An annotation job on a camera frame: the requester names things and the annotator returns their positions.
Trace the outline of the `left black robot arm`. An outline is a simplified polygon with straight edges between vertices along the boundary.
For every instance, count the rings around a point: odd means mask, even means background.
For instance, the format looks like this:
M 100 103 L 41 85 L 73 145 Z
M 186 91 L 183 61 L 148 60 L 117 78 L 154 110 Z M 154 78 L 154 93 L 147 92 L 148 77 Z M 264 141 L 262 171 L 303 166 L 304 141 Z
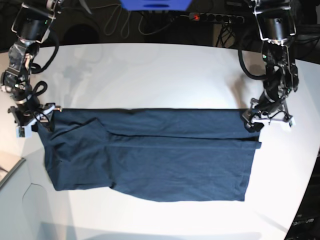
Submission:
M 258 31 L 262 41 L 261 55 L 265 74 L 254 75 L 247 69 L 243 58 L 243 46 L 238 47 L 238 59 L 245 75 L 262 81 L 263 92 L 258 99 L 252 98 L 250 108 L 241 116 L 248 132 L 260 132 L 272 121 L 290 129 L 294 118 L 289 114 L 287 98 L 298 90 L 299 76 L 295 63 L 294 43 L 297 29 L 289 0 L 248 0 L 256 25 L 248 28 L 242 39 Z

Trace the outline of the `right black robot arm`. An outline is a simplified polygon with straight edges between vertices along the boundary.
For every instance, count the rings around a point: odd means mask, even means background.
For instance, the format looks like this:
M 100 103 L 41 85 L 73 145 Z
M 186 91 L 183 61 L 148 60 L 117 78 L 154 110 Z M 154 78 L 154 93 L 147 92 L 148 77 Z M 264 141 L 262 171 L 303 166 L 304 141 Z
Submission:
M 59 39 L 52 24 L 61 13 L 61 0 L 48 0 L 45 6 L 32 6 L 26 3 L 21 8 L 12 24 L 11 30 L 17 40 L 8 51 L 9 64 L 0 78 L 0 89 L 10 95 L 15 106 L 7 111 L 14 117 L 16 135 L 28 138 L 38 130 L 37 124 L 49 132 L 54 130 L 53 112 L 60 110 L 55 103 L 40 103 L 39 96 L 48 89 L 45 81 L 35 86 L 30 83 L 31 75 L 44 72 L 55 59 L 59 50 Z M 35 63 L 40 45 L 47 39 L 54 42 L 54 50 L 44 66 Z

